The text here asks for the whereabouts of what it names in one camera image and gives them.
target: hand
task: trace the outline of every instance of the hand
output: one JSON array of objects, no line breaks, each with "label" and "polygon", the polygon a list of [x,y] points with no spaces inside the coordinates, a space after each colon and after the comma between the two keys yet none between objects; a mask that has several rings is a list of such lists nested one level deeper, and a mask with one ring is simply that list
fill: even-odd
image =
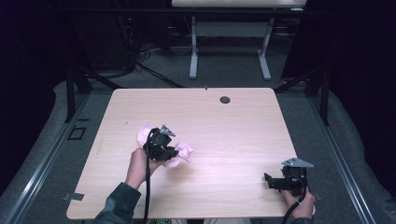
[{"label": "hand", "polygon": [[[134,189],[139,189],[140,185],[146,180],[146,162],[147,155],[143,148],[137,148],[131,154],[131,161],[129,163],[128,174],[125,179],[125,184]],[[150,175],[165,161],[149,161]]]},{"label": "hand", "polygon": [[[297,200],[300,198],[300,196],[297,197],[292,196],[288,190],[281,190],[281,191],[283,196],[285,196],[286,202],[288,203],[289,206],[294,205],[297,202]],[[314,203],[315,203],[314,195],[311,194],[309,188],[306,188],[305,198],[294,209],[291,215],[294,218],[298,218],[298,217],[312,218],[312,214],[314,213]]]}]

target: gray carpet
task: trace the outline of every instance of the gray carpet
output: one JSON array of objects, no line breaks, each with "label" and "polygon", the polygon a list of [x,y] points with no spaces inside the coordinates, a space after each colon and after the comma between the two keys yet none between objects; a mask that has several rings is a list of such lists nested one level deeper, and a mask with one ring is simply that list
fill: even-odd
[{"label": "gray carpet", "polygon": [[[260,39],[211,39],[199,48],[198,78],[189,79],[190,53],[176,54],[173,51],[151,51],[143,64],[166,75],[186,87],[268,87],[282,84],[280,74],[285,62],[290,41],[273,38],[267,54],[267,61],[273,79],[264,81],[256,50]],[[168,88],[158,78],[140,71],[137,67],[132,74],[112,79],[126,88]],[[91,149],[99,128],[111,90],[92,80],[94,91],[88,101],[78,111],[71,125],[86,128],[81,140],[64,140],[60,154],[52,166],[44,184],[35,196],[24,216],[23,223],[80,223],[65,216],[68,202],[62,200],[65,192],[74,192],[79,175]],[[299,158],[315,164],[308,170],[308,181],[313,191],[323,199],[316,203],[315,223],[361,223],[346,184],[343,182],[332,155],[332,146],[323,132],[316,109],[312,102],[317,99],[305,98],[301,92],[304,84],[292,91],[277,94],[283,116],[288,126],[291,140]],[[55,88],[57,102],[48,124],[32,148],[28,159],[0,199],[3,223],[14,204],[20,198],[36,167],[57,140],[66,118],[65,85]],[[376,223],[396,223],[396,208],[387,192],[375,180],[375,175],[364,161],[364,148],[352,121],[341,103],[331,94],[329,105],[330,129],[340,147],[348,167],[372,212]],[[253,219],[253,223],[281,223],[281,218]]]}]

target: sleeve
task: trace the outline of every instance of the sleeve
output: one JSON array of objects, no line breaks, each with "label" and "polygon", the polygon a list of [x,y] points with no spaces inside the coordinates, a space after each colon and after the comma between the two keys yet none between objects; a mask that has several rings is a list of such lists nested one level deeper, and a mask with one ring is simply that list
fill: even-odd
[{"label": "sleeve", "polygon": [[94,224],[129,224],[140,192],[125,183],[120,183],[107,197],[105,208],[96,216]]},{"label": "sleeve", "polygon": [[311,218],[308,217],[299,217],[294,219],[291,224],[312,224],[314,223]]}]

